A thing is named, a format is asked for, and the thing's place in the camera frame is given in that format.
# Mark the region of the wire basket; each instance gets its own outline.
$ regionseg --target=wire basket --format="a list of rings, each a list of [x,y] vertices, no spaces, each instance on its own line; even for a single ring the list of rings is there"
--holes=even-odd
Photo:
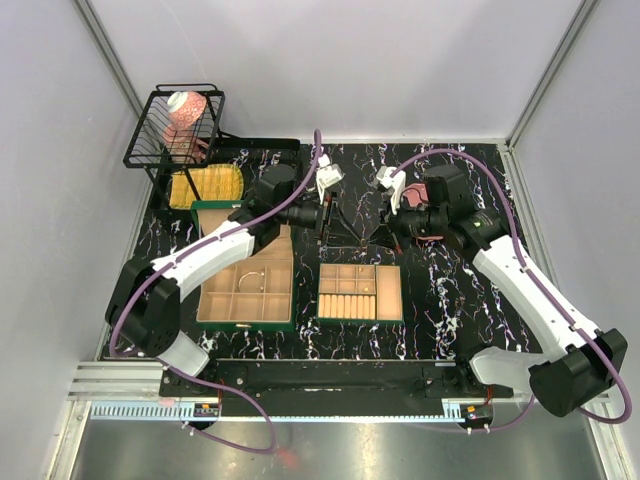
[[[167,101],[179,91],[196,92],[206,101],[202,115],[184,130],[177,130],[169,120]],[[156,85],[133,132],[124,164],[127,168],[162,170],[208,166],[220,135],[224,99],[224,92],[212,83]]]

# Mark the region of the gray wall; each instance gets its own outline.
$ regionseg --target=gray wall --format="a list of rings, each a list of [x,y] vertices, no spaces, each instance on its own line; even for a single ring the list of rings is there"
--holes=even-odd
[[[34,479],[95,352],[145,179],[133,115],[68,0],[0,2],[0,465]]]
[[[622,373],[635,399],[640,399],[638,19],[635,0],[600,2],[516,147],[559,287],[603,329],[617,327],[627,337]],[[637,411],[622,431],[638,470]]]
[[[212,81],[238,135],[504,137],[580,0],[93,0],[139,94]]]

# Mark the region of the black marble surface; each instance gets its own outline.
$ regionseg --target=black marble surface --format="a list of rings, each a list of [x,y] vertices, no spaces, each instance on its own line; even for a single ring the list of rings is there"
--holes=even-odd
[[[339,202],[356,230],[367,236],[378,224],[381,194],[373,187],[381,165],[398,165],[425,149],[450,147],[483,161],[511,198],[504,168],[495,145],[345,144],[328,145],[345,179],[338,184]],[[311,148],[300,158],[309,164]],[[278,161],[278,152],[262,152],[254,160],[248,179]],[[236,159],[249,165],[246,152]],[[438,155],[407,170],[407,185],[418,181],[430,165],[455,162],[467,171],[479,206],[500,209],[488,180],[473,166],[449,155]],[[188,211],[148,210],[135,253],[149,259],[166,255],[197,240],[198,232]],[[539,351],[525,323],[498,292],[459,255],[437,243],[420,242],[403,254],[379,247],[318,247],[307,231],[294,239],[297,301],[293,308],[295,330],[245,332],[202,330],[195,323],[200,292],[183,303],[183,330],[218,358],[255,359],[442,359],[481,342],[508,350]],[[401,325],[318,323],[316,318],[318,265],[320,262],[399,265],[405,321]],[[121,348],[126,341],[121,341]],[[103,350],[104,358],[108,352]]]

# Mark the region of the yellow cloth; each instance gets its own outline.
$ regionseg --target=yellow cloth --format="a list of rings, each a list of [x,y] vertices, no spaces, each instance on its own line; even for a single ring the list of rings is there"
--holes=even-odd
[[[191,168],[189,173],[202,200],[240,200],[244,191],[242,172],[235,165],[209,165],[206,168]],[[189,180],[184,172],[172,175],[171,208],[188,210],[195,202]]]

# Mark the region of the reflective floor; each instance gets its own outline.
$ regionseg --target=reflective floor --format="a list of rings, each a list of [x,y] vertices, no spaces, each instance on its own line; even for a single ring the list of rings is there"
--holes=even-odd
[[[496,424],[517,414],[496,407]],[[89,421],[74,480],[163,479],[604,479],[589,426],[572,414],[558,419],[536,407],[506,432],[467,437],[410,424],[276,426],[280,452],[241,453],[165,422]],[[230,440],[267,443],[259,423],[220,423]]]

